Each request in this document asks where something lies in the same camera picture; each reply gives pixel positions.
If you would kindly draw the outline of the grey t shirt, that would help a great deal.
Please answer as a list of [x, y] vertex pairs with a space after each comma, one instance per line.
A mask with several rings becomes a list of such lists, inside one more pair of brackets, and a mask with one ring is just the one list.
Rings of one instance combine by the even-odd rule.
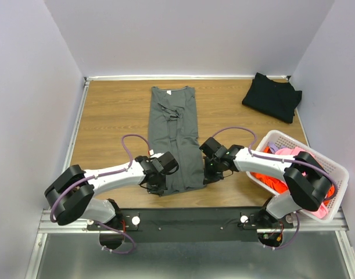
[[148, 142], [156, 153], [170, 152], [179, 165], [175, 173], [166, 176], [165, 189], [153, 193], [166, 196], [204, 188], [195, 89], [152, 87], [151, 93]]

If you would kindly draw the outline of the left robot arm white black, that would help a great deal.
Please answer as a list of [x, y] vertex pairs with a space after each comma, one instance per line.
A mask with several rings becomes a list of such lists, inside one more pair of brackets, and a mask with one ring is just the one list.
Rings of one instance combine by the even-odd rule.
[[120, 209], [115, 201], [96, 196], [129, 185], [147, 184], [160, 190], [166, 187], [166, 177], [178, 169], [170, 152], [138, 156], [129, 163], [104, 169], [70, 166], [44, 192], [51, 207], [50, 220], [65, 226], [86, 219], [100, 222], [108, 230], [115, 229], [120, 222]]

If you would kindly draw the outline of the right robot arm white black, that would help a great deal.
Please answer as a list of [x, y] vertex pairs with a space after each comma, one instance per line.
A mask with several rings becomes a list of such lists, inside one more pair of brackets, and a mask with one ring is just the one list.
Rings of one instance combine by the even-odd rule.
[[201, 146], [208, 183], [223, 179], [223, 172], [248, 171], [283, 181], [288, 189], [273, 196], [255, 214], [254, 221], [270, 228], [300, 209], [316, 212], [336, 182], [308, 152], [267, 155], [241, 145], [226, 148], [213, 137]]

